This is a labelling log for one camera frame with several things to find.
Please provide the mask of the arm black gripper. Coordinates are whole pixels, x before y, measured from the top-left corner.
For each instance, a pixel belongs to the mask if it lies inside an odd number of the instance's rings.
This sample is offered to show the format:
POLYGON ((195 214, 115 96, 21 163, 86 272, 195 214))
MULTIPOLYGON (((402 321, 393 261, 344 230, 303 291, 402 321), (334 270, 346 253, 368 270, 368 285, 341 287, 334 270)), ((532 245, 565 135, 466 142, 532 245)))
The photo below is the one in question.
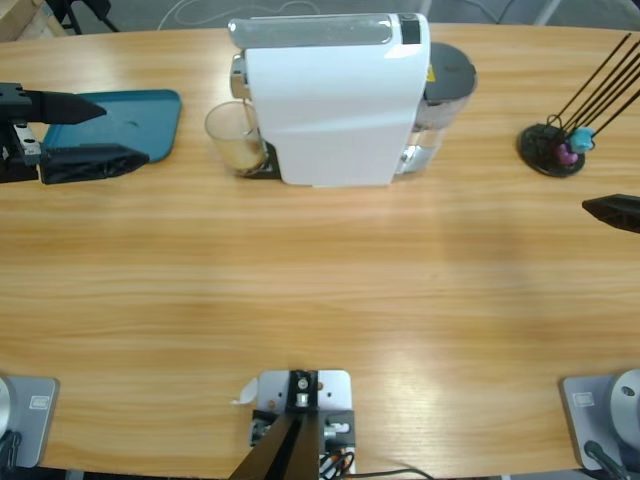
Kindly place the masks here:
POLYGON ((48 149, 40 160, 40 143, 35 140, 29 122, 76 125, 105 114, 103 107, 76 94, 26 91, 19 83, 2 82, 1 182, 41 179, 43 184, 53 185, 103 180, 146 165, 147 154, 120 144, 55 147, 48 149))

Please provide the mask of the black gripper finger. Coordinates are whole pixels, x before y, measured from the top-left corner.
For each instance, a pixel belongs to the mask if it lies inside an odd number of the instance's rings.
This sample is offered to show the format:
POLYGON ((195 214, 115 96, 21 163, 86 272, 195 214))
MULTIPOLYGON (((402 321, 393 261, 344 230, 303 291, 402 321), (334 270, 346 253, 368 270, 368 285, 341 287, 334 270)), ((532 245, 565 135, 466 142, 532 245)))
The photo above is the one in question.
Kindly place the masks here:
POLYGON ((584 200, 582 207, 597 220, 616 229, 640 231, 640 199, 638 196, 613 194, 584 200))

